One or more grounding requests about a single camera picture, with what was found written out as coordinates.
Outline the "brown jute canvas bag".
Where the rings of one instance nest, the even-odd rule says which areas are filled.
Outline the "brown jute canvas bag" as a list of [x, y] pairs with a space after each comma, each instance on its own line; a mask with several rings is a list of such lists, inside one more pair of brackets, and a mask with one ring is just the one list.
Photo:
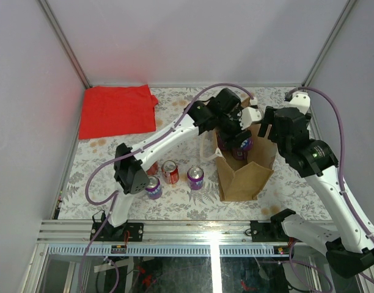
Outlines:
[[259, 124], [249, 127], [252, 148], [244, 155], [240, 151], [222, 150], [214, 158], [219, 178], [221, 202], [255, 201], [274, 173], [277, 146], [267, 137], [259, 137]]

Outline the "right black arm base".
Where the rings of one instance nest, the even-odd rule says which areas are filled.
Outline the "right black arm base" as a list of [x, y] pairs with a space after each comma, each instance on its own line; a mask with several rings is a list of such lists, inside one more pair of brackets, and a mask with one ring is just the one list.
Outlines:
[[288, 242], [290, 238], [285, 234], [282, 222], [294, 214], [296, 214], [295, 211], [287, 208], [272, 215], [268, 222], [251, 220], [244, 234], [249, 236], [253, 242]]

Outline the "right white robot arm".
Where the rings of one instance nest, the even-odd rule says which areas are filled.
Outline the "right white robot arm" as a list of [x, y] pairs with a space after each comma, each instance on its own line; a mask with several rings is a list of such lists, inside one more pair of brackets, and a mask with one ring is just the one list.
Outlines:
[[310, 114], [295, 107], [267, 107], [258, 136], [276, 143], [286, 163], [319, 196], [337, 229], [324, 229], [285, 209], [270, 218], [270, 233], [277, 241], [292, 237], [311, 246], [338, 275], [351, 278], [374, 265], [374, 226], [339, 182], [339, 162], [329, 145], [310, 138], [309, 121]]

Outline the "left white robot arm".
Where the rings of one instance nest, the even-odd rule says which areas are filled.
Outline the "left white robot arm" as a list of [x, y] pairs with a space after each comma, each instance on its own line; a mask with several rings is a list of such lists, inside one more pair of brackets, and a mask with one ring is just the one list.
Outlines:
[[219, 130], [227, 147], [239, 147], [251, 137], [248, 128], [261, 119], [253, 96], [241, 100], [230, 84], [224, 84], [216, 96], [206, 101], [195, 98], [175, 121], [148, 139], [133, 146], [120, 144], [114, 159], [114, 179], [120, 187], [104, 226], [105, 235], [112, 241], [124, 237], [133, 197], [149, 185], [146, 171], [173, 148], [214, 129]]

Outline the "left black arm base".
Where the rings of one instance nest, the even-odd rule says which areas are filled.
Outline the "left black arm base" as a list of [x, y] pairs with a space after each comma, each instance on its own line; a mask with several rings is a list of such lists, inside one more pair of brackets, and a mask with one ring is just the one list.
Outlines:
[[144, 224], [125, 222], [121, 226], [113, 227], [106, 220], [104, 210], [95, 213], [92, 216], [92, 227], [90, 240], [97, 242], [142, 242], [144, 235]]

